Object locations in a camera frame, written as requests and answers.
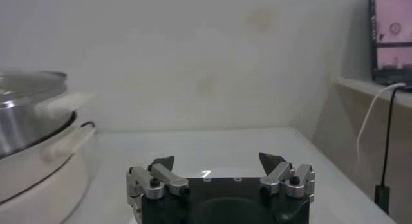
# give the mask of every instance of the pink screen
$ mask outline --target pink screen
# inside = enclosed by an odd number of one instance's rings
[[[377,42],[412,42],[412,0],[375,0]],[[412,69],[412,47],[379,48],[378,68]]]

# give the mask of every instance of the white wall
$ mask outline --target white wall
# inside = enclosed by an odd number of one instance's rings
[[[0,0],[0,67],[68,73],[103,131],[315,128],[364,0]]]

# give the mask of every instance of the pot handle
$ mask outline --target pot handle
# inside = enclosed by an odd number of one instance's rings
[[[93,123],[84,124],[47,148],[47,160],[54,160],[60,156],[68,156],[79,151],[80,148],[93,136],[96,128]]]
[[[36,105],[35,110],[40,117],[59,118],[78,110],[92,97],[93,94],[90,93],[70,93],[57,99],[41,102]]]

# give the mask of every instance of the bolt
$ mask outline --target bolt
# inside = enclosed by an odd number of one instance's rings
[[[298,176],[292,176],[289,182],[291,185],[299,185],[299,183],[301,183],[301,179]]]
[[[158,187],[160,185],[160,181],[156,178],[153,178],[150,180],[150,187]]]

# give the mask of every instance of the metal bracket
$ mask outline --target metal bracket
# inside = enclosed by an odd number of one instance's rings
[[[305,194],[310,196],[310,201],[314,201],[315,193],[315,172],[311,165],[300,165],[293,177],[285,182],[286,194],[293,198],[303,198]]]
[[[129,178],[127,186],[129,183],[136,185],[134,190],[128,188],[127,191],[130,190],[130,194],[145,194],[151,200],[158,200],[164,196],[165,184],[151,176],[143,167],[132,167],[129,174],[126,176],[126,179]]]
[[[293,169],[292,164],[281,162],[268,176],[260,178],[261,187],[269,191],[269,195],[277,194],[281,182],[289,179],[294,173],[295,170]]]
[[[168,186],[171,194],[176,196],[184,196],[188,194],[189,180],[175,175],[175,173],[171,172],[162,164],[158,163],[152,165],[151,174],[155,178],[158,178],[160,181],[164,182]]]

